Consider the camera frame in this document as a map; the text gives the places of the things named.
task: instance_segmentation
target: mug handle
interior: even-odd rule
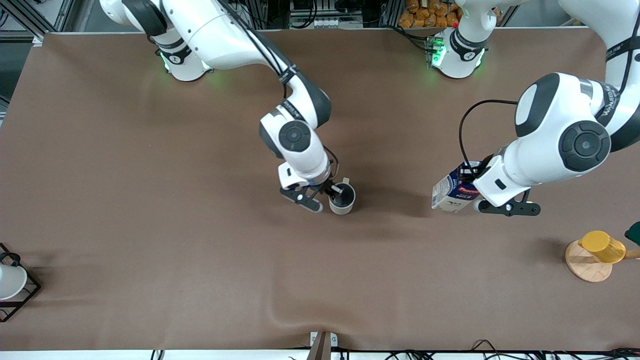
[[[10,266],[20,266],[20,255],[13,252],[3,252],[2,254],[0,254],[0,263],[7,256],[13,260],[13,263],[11,263]]]

